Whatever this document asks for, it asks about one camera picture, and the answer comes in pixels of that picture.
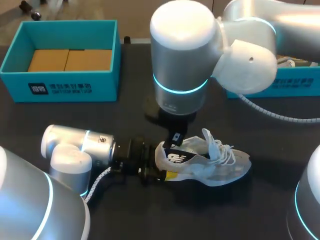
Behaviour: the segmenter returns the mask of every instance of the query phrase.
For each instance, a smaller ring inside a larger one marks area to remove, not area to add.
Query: white sneaker
[[[214,140],[205,128],[202,133],[205,140],[194,136],[185,139],[180,147],[164,149],[164,142],[157,146],[155,164],[159,170],[167,171],[166,181],[193,179],[214,187],[234,182],[249,171],[247,153]]]

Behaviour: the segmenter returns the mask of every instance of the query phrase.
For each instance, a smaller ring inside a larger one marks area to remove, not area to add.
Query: open box
[[[109,70],[28,72],[35,50],[112,50]],[[0,68],[16,103],[117,100],[121,43],[116,20],[25,21]]]

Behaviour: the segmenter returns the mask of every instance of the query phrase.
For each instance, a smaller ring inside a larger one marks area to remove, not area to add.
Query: white shoelace
[[[213,164],[220,164],[222,166],[224,165],[233,165],[236,163],[236,157],[235,154],[232,150],[232,148],[234,146],[230,146],[227,144],[222,144],[222,142],[220,140],[214,140],[215,144],[217,144],[221,156],[220,158],[216,159],[216,160],[212,160],[211,163]]]

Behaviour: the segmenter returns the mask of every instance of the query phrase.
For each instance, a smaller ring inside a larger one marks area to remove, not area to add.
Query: brown cardboard piece
[[[65,71],[108,71],[112,50],[70,50]]]
[[[63,72],[68,53],[68,49],[35,50],[28,72]]]

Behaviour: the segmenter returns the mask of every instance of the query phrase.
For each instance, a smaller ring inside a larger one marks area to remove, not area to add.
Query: floor
[[[120,37],[150,38],[153,12],[168,0],[26,0],[41,13],[42,20],[118,20]],[[213,8],[214,0],[197,0]],[[55,6],[62,2],[60,8]],[[21,0],[0,0],[0,46],[8,46],[21,21],[32,21],[19,9]]]

